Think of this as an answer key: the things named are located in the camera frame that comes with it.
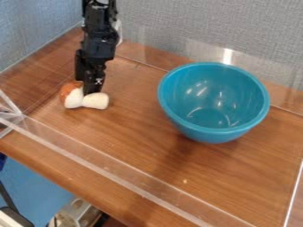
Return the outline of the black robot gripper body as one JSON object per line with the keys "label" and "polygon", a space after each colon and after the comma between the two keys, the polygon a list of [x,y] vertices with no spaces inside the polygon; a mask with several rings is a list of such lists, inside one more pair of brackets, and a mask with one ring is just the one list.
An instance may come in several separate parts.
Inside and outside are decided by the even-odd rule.
{"label": "black robot gripper body", "polygon": [[114,60],[120,35],[114,27],[118,21],[115,3],[84,3],[84,39],[80,43],[82,56],[88,68],[98,68]]}

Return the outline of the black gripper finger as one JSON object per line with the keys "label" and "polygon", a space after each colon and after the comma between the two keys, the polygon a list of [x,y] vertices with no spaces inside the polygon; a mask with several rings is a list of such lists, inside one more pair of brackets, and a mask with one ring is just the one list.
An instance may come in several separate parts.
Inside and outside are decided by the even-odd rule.
{"label": "black gripper finger", "polygon": [[82,50],[76,50],[75,78],[78,81],[83,80],[83,74],[84,74],[84,62],[83,62]]}
{"label": "black gripper finger", "polygon": [[106,81],[106,73],[103,70],[87,70],[83,79],[84,95],[100,92]]}

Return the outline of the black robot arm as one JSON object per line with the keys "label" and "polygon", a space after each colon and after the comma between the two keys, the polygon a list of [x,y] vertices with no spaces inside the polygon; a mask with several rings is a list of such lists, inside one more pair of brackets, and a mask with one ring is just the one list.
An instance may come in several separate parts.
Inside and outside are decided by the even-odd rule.
{"label": "black robot arm", "polygon": [[75,79],[83,82],[83,95],[100,92],[106,63],[115,58],[120,35],[116,0],[82,0],[83,40],[75,56]]}

